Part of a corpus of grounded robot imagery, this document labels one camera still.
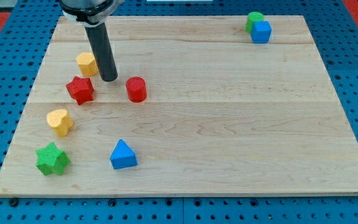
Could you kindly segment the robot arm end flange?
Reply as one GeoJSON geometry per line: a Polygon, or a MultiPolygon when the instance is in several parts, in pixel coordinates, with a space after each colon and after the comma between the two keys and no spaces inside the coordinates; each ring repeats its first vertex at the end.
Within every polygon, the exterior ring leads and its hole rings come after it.
{"type": "Polygon", "coordinates": [[[63,15],[85,27],[104,23],[124,0],[59,0],[63,15]]]}

